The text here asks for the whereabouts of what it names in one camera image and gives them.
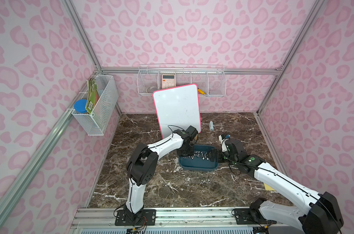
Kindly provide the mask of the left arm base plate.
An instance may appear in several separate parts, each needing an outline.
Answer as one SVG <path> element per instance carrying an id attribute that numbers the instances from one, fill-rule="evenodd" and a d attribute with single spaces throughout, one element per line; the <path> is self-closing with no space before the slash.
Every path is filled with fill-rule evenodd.
<path id="1" fill-rule="evenodd" d="M 143 209 L 133 214 L 130 210 L 119 210 L 117 212 L 115 226 L 154 226 L 156 210 Z"/>

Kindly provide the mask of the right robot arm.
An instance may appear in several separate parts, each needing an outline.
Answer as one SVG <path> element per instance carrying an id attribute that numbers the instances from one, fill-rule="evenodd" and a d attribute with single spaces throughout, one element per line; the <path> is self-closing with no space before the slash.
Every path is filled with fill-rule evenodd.
<path id="1" fill-rule="evenodd" d="M 272 220 L 303 231 L 306 234 L 340 234 L 344 226 L 336 197 L 323 194 L 294 181 L 278 171 L 265 159 L 249 155 L 243 144 L 229 135 L 220 135 L 220 148 L 210 150 L 210 160 L 226 162 L 242 174 L 265 183 L 292 202 L 279 205 L 266 199 L 257 199 L 250 206 L 254 221 Z"/>

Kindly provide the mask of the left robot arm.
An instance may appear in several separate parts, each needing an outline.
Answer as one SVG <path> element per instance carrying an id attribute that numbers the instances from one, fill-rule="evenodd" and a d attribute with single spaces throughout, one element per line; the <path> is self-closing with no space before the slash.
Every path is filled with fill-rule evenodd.
<path id="1" fill-rule="evenodd" d="M 186 130 L 177 127 L 168 137 L 156 143 L 137 145 L 126 166 L 129 193 L 123 210 L 127 218 L 132 221 L 141 219 L 146 184 L 154 176 L 158 161 L 174 150 L 182 156 L 193 154 L 193 141 L 197 135 L 198 131 L 193 126 Z"/>

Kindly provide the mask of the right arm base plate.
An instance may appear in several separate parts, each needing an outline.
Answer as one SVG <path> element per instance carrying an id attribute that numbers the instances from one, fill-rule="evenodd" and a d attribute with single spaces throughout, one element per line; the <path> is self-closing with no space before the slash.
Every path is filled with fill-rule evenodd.
<path id="1" fill-rule="evenodd" d="M 259 211 L 251 208 L 233 209 L 231 214 L 234 216 L 237 225 L 274 225 L 277 224 L 274 220 L 265 219 Z"/>

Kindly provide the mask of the teal plastic storage box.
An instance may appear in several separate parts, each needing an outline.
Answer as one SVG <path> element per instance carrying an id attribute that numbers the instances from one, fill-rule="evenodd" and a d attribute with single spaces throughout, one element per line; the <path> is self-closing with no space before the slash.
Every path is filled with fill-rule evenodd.
<path id="1" fill-rule="evenodd" d="M 190 171 L 211 172 L 218 168 L 218 152 L 215 147 L 209 145 L 195 145 L 194 151 L 207 152 L 210 160 L 191 160 L 179 157 L 178 162 L 182 169 Z"/>

